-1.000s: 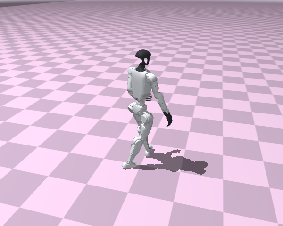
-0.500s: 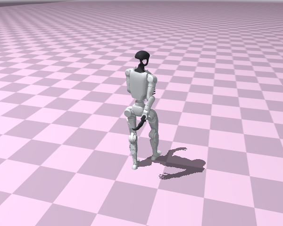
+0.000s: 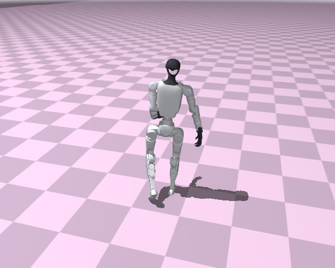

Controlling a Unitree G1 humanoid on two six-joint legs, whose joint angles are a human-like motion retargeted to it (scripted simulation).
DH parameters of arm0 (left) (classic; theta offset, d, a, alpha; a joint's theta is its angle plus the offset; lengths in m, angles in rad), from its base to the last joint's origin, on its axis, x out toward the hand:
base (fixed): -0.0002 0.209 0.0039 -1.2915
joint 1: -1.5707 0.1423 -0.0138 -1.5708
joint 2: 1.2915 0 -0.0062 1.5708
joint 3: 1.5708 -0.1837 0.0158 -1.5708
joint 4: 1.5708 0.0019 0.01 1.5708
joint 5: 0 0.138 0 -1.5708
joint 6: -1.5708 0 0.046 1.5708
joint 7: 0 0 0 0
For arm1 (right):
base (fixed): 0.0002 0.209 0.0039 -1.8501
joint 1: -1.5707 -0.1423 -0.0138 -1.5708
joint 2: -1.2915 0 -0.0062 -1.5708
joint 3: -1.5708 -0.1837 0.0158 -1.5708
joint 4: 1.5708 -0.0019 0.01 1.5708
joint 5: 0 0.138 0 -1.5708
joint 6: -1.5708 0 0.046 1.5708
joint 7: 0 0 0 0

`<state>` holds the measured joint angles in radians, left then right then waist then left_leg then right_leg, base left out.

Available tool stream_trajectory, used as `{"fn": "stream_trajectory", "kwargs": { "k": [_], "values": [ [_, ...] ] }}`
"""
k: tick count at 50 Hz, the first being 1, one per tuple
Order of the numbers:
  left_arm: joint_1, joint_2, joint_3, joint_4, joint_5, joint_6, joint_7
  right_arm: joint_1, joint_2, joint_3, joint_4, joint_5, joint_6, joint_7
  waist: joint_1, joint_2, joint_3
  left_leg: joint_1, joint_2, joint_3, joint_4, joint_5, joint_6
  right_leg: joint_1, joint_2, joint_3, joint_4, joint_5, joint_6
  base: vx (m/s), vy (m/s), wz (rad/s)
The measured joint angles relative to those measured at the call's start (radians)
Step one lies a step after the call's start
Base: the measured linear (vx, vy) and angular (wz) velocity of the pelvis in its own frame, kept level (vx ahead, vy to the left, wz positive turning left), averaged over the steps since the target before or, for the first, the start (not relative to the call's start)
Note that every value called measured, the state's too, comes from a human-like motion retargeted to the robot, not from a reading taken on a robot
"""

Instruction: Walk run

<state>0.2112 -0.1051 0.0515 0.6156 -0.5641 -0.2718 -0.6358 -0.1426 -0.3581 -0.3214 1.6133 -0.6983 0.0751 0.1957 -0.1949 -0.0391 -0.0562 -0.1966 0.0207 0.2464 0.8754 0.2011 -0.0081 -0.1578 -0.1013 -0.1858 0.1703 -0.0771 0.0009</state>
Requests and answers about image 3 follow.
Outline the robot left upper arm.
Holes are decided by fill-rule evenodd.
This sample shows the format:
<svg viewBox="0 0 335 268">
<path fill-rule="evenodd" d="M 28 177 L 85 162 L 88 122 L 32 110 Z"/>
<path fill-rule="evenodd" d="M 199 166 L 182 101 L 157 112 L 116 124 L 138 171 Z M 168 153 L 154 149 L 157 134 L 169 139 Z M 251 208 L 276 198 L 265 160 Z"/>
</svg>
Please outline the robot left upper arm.
<svg viewBox="0 0 335 268">
<path fill-rule="evenodd" d="M 150 112 L 157 112 L 157 86 L 159 82 L 151 82 L 149 85 L 149 100 L 150 100 Z"/>
</svg>

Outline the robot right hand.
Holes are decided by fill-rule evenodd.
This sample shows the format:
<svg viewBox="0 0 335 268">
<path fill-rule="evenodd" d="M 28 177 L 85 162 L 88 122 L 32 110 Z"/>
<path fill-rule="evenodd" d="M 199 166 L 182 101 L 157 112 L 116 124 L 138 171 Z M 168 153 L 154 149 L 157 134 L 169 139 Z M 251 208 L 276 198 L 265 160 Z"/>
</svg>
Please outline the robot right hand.
<svg viewBox="0 0 335 268">
<path fill-rule="evenodd" d="M 198 138 L 198 142 L 195 143 L 195 145 L 197 144 L 196 147 L 199 147 L 199 146 L 202 144 L 202 132 L 203 132 L 202 128 L 199 127 L 199 128 L 198 128 L 198 131 L 197 131 L 198 135 L 197 135 L 197 137 L 195 138 L 195 139 Z"/>
</svg>

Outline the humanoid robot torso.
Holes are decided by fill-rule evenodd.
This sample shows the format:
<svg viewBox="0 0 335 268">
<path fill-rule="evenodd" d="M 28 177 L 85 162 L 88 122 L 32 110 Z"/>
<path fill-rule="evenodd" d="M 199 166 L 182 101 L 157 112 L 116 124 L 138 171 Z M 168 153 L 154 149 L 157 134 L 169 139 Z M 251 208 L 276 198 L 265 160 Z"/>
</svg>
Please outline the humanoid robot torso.
<svg viewBox="0 0 335 268">
<path fill-rule="evenodd" d="M 178 113 L 183 96 L 183 83 L 177 82 L 178 85 L 167 85 L 166 80 L 161 80 L 157 86 L 157 109 L 160 116 L 163 116 L 159 122 L 159 136 L 172 137 L 174 133 L 174 122 Z M 176 80 L 175 80 L 176 81 Z"/>
</svg>

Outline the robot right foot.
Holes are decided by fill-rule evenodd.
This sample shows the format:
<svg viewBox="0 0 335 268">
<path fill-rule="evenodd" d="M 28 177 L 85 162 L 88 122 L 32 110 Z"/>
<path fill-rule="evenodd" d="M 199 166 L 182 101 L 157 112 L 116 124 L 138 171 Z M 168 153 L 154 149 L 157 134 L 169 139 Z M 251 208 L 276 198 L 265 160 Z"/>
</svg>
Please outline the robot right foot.
<svg viewBox="0 0 335 268">
<path fill-rule="evenodd" d="M 174 185 L 174 190 L 171 188 L 170 189 L 170 186 L 169 186 L 169 191 L 168 191 L 168 194 L 169 195 L 173 195 L 174 194 L 174 191 L 175 191 L 175 189 L 176 189 L 176 183 L 175 183 L 175 185 Z"/>
</svg>

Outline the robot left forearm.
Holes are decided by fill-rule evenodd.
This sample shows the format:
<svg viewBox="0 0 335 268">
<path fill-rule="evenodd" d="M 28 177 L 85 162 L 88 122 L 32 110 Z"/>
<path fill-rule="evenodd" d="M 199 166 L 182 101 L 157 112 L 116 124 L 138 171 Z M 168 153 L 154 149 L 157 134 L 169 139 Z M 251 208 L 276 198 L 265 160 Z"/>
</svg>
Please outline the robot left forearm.
<svg viewBox="0 0 335 268">
<path fill-rule="evenodd" d="M 149 110 L 150 110 L 150 106 L 149 106 Z M 150 116 L 152 119 L 155 119 L 156 117 L 158 117 L 157 112 L 150 112 Z"/>
</svg>

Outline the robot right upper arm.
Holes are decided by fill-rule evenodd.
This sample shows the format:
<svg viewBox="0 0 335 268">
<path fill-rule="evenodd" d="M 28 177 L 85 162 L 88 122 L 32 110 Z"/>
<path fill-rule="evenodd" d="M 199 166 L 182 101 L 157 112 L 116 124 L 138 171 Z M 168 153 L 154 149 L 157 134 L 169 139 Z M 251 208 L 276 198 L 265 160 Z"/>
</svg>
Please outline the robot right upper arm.
<svg viewBox="0 0 335 268">
<path fill-rule="evenodd" d="M 197 105 L 195 105 L 195 97 L 194 97 L 194 93 L 193 93 L 193 88 L 189 85 L 184 85 L 182 86 L 183 89 L 183 94 L 186 96 L 188 105 L 189 105 L 189 112 L 191 113 L 196 113 L 195 112 L 195 107 Z"/>
</svg>

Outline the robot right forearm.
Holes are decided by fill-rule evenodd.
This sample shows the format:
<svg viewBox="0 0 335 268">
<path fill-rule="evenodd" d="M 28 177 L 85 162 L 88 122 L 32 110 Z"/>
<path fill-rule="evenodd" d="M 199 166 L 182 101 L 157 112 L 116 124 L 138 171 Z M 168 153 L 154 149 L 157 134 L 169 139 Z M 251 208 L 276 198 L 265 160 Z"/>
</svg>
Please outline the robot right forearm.
<svg viewBox="0 0 335 268">
<path fill-rule="evenodd" d="M 198 131 L 199 127 L 201 127 L 202 130 L 203 130 L 203 127 L 201 125 L 202 123 L 201 123 L 201 120 L 200 120 L 200 113 L 199 113 L 199 107 L 198 106 L 195 107 L 195 112 L 196 113 L 192 114 L 192 118 L 194 120 L 195 128 L 196 128 L 197 131 Z"/>
</svg>

